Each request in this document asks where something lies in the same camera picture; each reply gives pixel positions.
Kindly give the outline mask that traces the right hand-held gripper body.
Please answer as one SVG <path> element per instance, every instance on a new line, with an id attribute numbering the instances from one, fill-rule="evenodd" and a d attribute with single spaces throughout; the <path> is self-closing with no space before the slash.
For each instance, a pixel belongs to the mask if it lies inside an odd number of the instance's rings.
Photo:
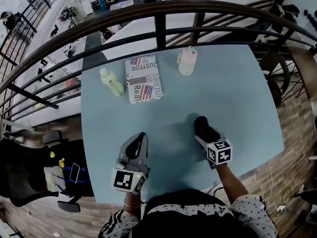
<path id="1" fill-rule="evenodd" d="M 232 161 L 233 150 L 229 140 L 226 139 L 212 143 L 203 141 L 202 146 L 207 153 L 207 160 L 212 164 L 218 166 Z"/>

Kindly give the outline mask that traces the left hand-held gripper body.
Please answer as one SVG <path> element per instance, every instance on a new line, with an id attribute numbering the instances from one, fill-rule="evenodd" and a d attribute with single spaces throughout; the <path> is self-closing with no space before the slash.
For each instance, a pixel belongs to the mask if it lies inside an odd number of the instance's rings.
<path id="1" fill-rule="evenodd" d="M 149 176 L 150 168 L 141 161 L 118 159 L 112 169 L 111 186 L 121 192 L 137 195 Z"/>

